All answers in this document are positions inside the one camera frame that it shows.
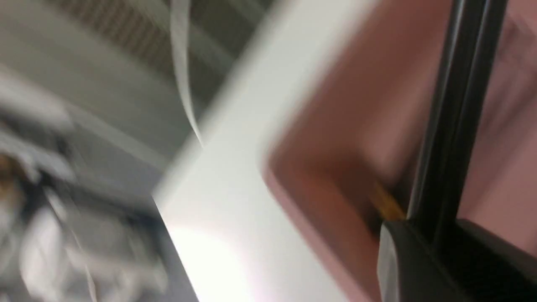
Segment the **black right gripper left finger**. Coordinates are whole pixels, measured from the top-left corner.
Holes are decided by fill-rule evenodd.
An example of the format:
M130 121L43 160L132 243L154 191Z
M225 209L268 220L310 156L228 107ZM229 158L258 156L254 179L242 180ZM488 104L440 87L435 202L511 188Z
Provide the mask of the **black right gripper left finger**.
M381 227L377 276L383 302L470 301L404 221Z

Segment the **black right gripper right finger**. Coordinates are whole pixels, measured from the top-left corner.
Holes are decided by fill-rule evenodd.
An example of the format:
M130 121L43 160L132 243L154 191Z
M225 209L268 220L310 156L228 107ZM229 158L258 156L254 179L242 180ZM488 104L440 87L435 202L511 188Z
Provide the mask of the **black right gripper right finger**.
M473 302L537 300L535 257L468 220L455 234L455 277Z

